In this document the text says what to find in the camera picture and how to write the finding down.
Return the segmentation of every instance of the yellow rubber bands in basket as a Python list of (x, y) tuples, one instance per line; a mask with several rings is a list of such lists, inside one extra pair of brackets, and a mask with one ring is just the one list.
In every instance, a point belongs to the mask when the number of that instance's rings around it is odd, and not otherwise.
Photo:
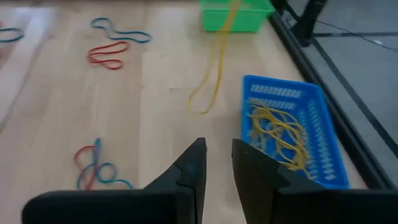
[[(307, 134), (296, 118), (285, 111), (270, 108), (258, 100), (251, 100), (249, 103), (253, 108), (252, 113), (248, 114), (252, 119), (252, 129), (248, 133), (252, 139), (251, 145), (265, 153), (267, 140), (275, 139), (276, 147), (271, 157), (274, 158), (276, 154), (280, 155), (287, 161), (279, 161), (281, 164), (293, 171), (302, 170), (307, 178), (310, 178), (310, 174), (305, 168), (308, 159), (308, 152), (305, 149)], [(284, 132), (289, 135), (294, 144), (282, 140)], [(293, 150), (293, 159), (289, 159), (282, 149)]]
[[(241, 4), (242, 0), (231, 0), (230, 8), (229, 8), (229, 14), (228, 17), (222, 26), (222, 28), (216, 32), (215, 38), (210, 44), (210, 54), (209, 54), (209, 60), (207, 64), (207, 68), (205, 71), (205, 76), (203, 77), (203, 80), (201, 83), (192, 91), (192, 93), (189, 96), (188, 100), (188, 110), (189, 113), (192, 115), (204, 115), (209, 113), (209, 111), (214, 107), (214, 104), (216, 103), (217, 95), (220, 90), (220, 85), (221, 85), (221, 78), (223, 76), (223, 65), (224, 65), (224, 54), (225, 54), (225, 49), (226, 49), (226, 44), (228, 41), (228, 35), (232, 27), (232, 23), (236, 17), (236, 13), (238, 12), (239, 6)], [(211, 97), (210, 103), (207, 107), (206, 110), (204, 111), (193, 111), (192, 110), (192, 98), (206, 85), (210, 78), (210, 70), (213, 68), (214, 63), (215, 63), (215, 55), (216, 55), (216, 44), (220, 43), (220, 54), (218, 56), (218, 73), (217, 73), (217, 82), (216, 82), (216, 87), (213, 92), (213, 96)]]

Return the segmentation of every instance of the blue plastic basket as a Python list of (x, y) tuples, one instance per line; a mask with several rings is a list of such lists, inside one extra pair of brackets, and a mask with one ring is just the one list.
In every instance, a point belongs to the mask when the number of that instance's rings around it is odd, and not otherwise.
[[(246, 75), (243, 80), (242, 139), (249, 144), (251, 138), (248, 133), (252, 122), (248, 114), (252, 113), (252, 107), (249, 106), (251, 99), (290, 113), (304, 127), (308, 138), (305, 145), (308, 151), (306, 168), (311, 180), (329, 189), (349, 188), (331, 118), (319, 87), (310, 83)], [(287, 133), (282, 135), (282, 139), (293, 143)], [(267, 141), (265, 151), (268, 155), (273, 155), (275, 140)], [(291, 159), (294, 156), (290, 149), (283, 149), (283, 152)], [(274, 159), (284, 160), (280, 155)]]

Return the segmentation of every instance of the gray floor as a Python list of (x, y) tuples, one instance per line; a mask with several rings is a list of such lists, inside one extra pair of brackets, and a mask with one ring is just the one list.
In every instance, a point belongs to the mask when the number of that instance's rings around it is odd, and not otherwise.
[[(307, 0), (289, 4), (301, 15)], [(351, 32), (398, 32), (396, 0), (329, 0), (319, 21)], [(314, 33), (341, 30), (317, 23)], [(398, 36), (367, 37), (398, 48)], [(392, 51), (358, 37), (318, 37), (317, 41), (391, 137), (398, 142), (398, 50)], [(398, 186), (398, 160), (330, 70), (314, 46), (303, 49), (326, 81), (348, 118)]]

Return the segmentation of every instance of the blue rubber band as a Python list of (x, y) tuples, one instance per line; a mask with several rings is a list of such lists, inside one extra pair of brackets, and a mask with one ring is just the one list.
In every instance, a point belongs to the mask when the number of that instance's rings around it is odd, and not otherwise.
[[(138, 34), (138, 35), (143, 35), (143, 36), (145, 36), (147, 38), (146, 39), (137, 39), (137, 38), (133, 38), (133, 37), (111, 37), (111, 35), (108, 32), (108, 29), (105, 26), (95, 25), (98, 21), (106, 21), (107, 23), (109, 23), (110, 31), (114, 32), (116, 34), (121, 34), (121, 35)], [(131, 41), (135, 41), (135, 42), (140, 43), (140, 44), (143, 44), (143, 43), (146, 43), (146, 42), (149, 42), (149, 41), (152, 40), (152, 36), (150, 34), (148, 34), (147, 32), (141, 31), (141, 30), (132, 30), (132, 31), (117, 31), (117, 30), (115, 30), (113, 28), (112, 21), (109, 18), (107, 18), (107, 17), (98, 17), (98, 18), (92, 20), (90, 26), (92, 28), (105, 30), (106, 35), (111, 40), (131, 40)]]
[[(90, 165), (86, 166), (83, 169), (83, 173), (86, 173), (86, 171), (88, 169), (90, 169), (90, 168), (92, 168), (92, 167), (94, 167), (95, 165), (98, 164), (98, 161), (100, 160), (101, 148), (102, 148), (101, 139), (100, 138), (95, 139), (94, 149), (93, 149), (93, 163), (91, 163)], [(103, 168), (105, 168), (105, 167), (109, 167), (112, 170), (112, 172), (113, 172), (111, 177), (108, 178), (108, 179), (102, 178), (102, 176), (101, 176), (101, 170)], [(98, 168), (97, 168), (97, 171), (95, 173), (96, 180), (98, 180), (98, 182), (100, 182), (102, 184), (113, 184), (115, 182), (122, 182), (122, 183), (126, 184), (129, 187), (129, 189), (133, 189), (134, 188), (130, 184), (130, 182), (128, 182), (128, 181), (126, 181), (124, 179), (116, 179), (117, 175), (118, 175), (118, 169), (116, 168), (116, 166), (114, 164), (112, 164), (110, 162), (104, 162), (101, 165), (99, 165)], [(82, 176), (80, 174), (78, 176), (77, 182), (76, 182), (76, 188), (78, 190), (80, 190), (81, 179), (82, 179)]]
[(19, 35), (15, 38), (11, 38), (11, 39), (0, 39), (0, 43), (10, 43), (10, 42), (15, 42), (17, 40), (22, 39), (25, 34), (24, 31), (20, 28), (4, 28), (4, 29), (0, 29), (0, 32), (16, 32)]

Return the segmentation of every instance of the light wood surface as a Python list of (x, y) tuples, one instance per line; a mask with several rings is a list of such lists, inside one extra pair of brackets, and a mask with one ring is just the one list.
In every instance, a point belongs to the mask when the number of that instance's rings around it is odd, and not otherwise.
[[(90, 65), (87, 51), (112, 43), (89, 26), (99, 16), (111, 18), (117, 29), (145, 30), (154, 39), (132, 43), (117, 55), (124, 60), (121, 70)], [(120, 178), (137, 188), (166, 170), (196, 138), (206, 137), (203, 222), (245, 223), (231, 166), (232, 138), (240, 137), (242, 77), (303, 80), (268, 22), (258, 34), (231, 35), (216, 106), (191, 117), (188, 96), (203, 77), (213, 38), (201, 29), (197, 2), (1, 2), (0, 21), (25, 30), (21, 41), (0, 44), (2, 223), (19, 223), (21, 208), (37, 194), (74, 189), (73, 155), (96, 137), (103, 138), (102, 160), (115, 163)], [(198, 108), (210, 99), (215, 75), (210, 83), (195, 98)], [(342, 152), (351, 186), (363, 188)]]

